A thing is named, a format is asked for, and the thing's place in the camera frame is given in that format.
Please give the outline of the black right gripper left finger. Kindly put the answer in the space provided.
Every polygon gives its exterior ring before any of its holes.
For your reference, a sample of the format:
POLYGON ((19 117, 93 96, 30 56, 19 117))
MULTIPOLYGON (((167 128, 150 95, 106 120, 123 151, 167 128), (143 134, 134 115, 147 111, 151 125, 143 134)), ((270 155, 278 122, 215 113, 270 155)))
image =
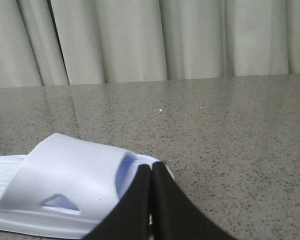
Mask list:
POLYGON ((149 238, 149 193, 151 169, 137 168, 129 188, 114 209, 85 240, 147 240, 149 238))

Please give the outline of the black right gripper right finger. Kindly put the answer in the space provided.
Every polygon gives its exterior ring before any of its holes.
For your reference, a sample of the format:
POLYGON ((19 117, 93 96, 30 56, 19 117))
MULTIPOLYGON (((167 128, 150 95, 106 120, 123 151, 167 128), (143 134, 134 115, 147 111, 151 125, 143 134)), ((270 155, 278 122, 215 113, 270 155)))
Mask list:
POLYGON ((162 162, 152 165, 152 222, 156 240, 233 240, 182 192, 162 162))

